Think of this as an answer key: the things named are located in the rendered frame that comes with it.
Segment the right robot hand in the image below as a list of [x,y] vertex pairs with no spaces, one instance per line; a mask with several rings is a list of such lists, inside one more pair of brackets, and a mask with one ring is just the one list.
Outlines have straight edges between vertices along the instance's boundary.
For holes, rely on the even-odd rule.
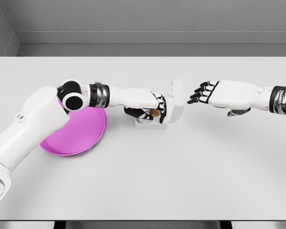
[[229,108],[228,116],[243,115],[253,107],[250,97],[256,86],[237,81],[207,81],[190,96],[188,104],[203,103],[217,108]]

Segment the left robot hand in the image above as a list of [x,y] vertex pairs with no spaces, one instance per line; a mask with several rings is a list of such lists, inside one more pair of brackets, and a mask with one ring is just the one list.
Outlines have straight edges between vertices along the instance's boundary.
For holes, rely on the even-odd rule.
[[149,110],[160,112],[159,123],[162,124],[166,114],[166,99],[162,94],[153,93],[149,89],[130,89],[130,98],[124,100],[124,112],[137,119],[153,120]]

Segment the white egg box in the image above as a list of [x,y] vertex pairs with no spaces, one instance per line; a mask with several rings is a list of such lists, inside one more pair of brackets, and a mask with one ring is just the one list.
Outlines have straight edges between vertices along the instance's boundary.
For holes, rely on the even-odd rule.
[[175,123],[180,118],[186,104],[184,84],[179,79],[172,79],[167,93],[166,105],[167,114],[163,123],[159,123],[160,117],[155,117],[152,121],[135,119],[135,128],[137,130],[165,130],[169,123]]

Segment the pink round plate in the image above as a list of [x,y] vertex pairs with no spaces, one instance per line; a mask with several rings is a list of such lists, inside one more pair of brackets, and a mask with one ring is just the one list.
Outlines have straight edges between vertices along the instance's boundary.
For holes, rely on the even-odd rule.
[[85,107],[70,112],[69,120],[60,130],[40,143],[46,152],[57,156],[72,156],[91,148],[102,137],[106,128],[104,108]]

